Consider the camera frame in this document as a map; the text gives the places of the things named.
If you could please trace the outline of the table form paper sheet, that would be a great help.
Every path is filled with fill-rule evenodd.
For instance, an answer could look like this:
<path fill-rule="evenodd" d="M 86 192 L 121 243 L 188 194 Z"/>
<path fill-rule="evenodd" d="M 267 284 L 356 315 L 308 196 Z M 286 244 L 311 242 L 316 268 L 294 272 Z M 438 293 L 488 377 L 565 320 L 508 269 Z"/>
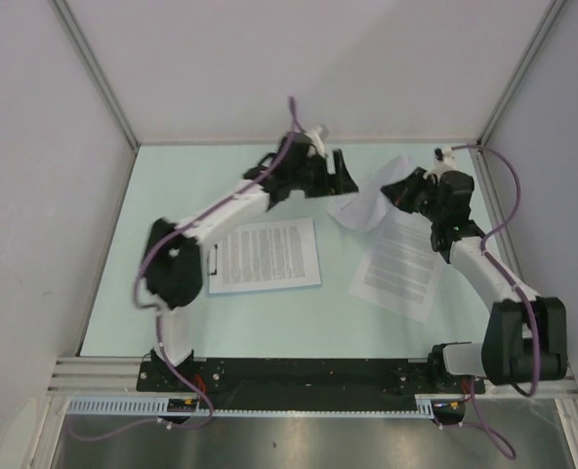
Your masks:
<path fill-rule="evenodd" d="M 407 156 L 398 156 L 358 185 L 358 192 L 337 197 L 327 209 L 342 227 L 359 232 L 375 229 L 388 213 L 390 203 L 381 187 L 402 181 L 412 172 Z"/>

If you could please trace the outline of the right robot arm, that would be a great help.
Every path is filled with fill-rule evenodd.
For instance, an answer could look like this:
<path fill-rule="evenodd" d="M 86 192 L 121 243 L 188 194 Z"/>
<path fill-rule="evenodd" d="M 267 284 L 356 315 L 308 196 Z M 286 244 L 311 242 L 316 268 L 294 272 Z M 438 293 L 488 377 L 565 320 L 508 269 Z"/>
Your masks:
<path fill-rule="evenodd" d="M 471 217 L 474 190 L 475 180 L 466 173 L 433 176 L 421 167 L 381 188 L 396 209 L 430 221 L 433 251 L 469 282 L 489 313 L 481 342 L 433 347 L 436 362 L 427 367 L 427 379 L 438 392 L 451 391 L 462 376 L 517 391 L 529 384 L 524 394 L 531 397 L 540 382 L 566 375 L 566 308 L 557 297 L 524 284 L 487 250 L 485 234 Z"/>

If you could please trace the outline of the metal folder clip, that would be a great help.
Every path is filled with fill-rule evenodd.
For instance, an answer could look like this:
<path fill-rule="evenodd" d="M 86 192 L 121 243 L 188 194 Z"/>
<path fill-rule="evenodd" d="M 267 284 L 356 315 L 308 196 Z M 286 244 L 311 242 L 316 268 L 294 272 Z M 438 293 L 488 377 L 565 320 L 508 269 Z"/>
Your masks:
<path fill-rule="evenodd" d="M 219 244 L 214 244 L 207 254 L 207 276 L 216 277 L 221 272 L 222 249 Z"/>

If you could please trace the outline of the blue clipboard folder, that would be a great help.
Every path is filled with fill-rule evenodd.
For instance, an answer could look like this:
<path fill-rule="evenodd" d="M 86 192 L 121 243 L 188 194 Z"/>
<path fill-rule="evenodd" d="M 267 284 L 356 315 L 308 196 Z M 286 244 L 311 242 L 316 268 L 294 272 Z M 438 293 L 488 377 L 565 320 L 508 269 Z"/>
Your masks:
<path fill-rule="evenodd" d="M 236 249 L 228 243 L 219 245 L 223 252 L 222 269 L 216 277 L 209 277 L 210 294 L 250 293 L 322 284 L 318 265 L 312 272 L 295 267 L 283 246 L 264 251 L 250 247 L 247 251 L 245 245 L 238 245 Z"/>

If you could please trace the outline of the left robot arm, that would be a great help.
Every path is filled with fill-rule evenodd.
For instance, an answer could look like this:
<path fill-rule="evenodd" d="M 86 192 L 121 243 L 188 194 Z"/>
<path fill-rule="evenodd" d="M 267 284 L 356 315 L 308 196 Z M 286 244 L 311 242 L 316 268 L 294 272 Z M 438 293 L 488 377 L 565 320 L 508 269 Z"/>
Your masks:
<path fill-rule="evenodd" d="M 277 151 L 246 170 L 232 192 L 180 223 L 157 219 L 150 228 L 133 286 L 133 302 L 155 312 L 158 378 L 179 391 L 192 378 L 193 356 L 186 337 L 187 306 L 200 294 L 207 251 L 248 220 L 263 215 L 299 191 L 306 198 L 358 192 L 343 152 L 328 152 L 316 131 L 290 131 Z"/>

